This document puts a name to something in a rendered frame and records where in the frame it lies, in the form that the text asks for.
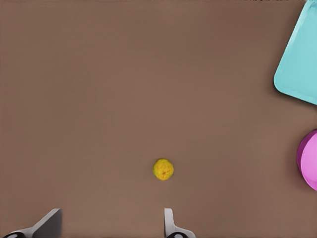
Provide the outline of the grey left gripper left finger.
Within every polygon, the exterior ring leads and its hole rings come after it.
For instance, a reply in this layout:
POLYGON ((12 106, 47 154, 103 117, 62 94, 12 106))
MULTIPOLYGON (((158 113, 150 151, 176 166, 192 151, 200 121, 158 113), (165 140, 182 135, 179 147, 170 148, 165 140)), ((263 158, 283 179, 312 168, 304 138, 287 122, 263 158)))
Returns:
POLYGON ((13 231, 3 238, 60 238, 62 232, 62 209, 54 208, 29 228, 13 231))

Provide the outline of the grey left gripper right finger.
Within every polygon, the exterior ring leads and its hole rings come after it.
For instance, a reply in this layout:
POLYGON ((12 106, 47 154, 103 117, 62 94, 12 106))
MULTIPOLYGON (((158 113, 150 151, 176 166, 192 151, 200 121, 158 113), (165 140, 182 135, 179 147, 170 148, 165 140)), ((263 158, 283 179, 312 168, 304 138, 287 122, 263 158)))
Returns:
POLYGON ((175 225, 171 208, 164 209, 164 236, 165 238, 196 238, 192 231, 175 225))

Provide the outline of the pink plate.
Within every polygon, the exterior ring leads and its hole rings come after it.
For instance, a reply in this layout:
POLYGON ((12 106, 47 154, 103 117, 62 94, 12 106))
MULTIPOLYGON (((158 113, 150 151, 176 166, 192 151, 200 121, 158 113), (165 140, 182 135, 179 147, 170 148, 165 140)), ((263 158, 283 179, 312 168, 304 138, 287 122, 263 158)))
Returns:
POLYGON ((317 191, 317 129, 309 132, 300 142, 296 161, 307 185, 317 191))

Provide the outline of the turquoise tray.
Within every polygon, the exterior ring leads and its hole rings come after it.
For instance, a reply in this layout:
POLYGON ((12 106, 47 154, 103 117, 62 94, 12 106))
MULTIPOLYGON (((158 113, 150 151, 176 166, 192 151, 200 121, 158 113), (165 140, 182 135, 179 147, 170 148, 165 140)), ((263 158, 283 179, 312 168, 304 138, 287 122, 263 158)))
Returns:
POLYGON ((273 78, 286 95, 317 105, 317 0, 307 0, 273 78))

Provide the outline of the small orange fruit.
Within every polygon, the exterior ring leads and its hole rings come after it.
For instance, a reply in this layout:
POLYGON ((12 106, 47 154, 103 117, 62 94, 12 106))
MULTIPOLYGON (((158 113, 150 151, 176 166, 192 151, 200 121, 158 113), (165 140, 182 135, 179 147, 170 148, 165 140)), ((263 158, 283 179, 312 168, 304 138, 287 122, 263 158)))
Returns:
POLYGON ((170 160, 166 158, 159 158, 154 163, 152 171, 157 179, 165 181, 173 176, 174 166, 170 160))

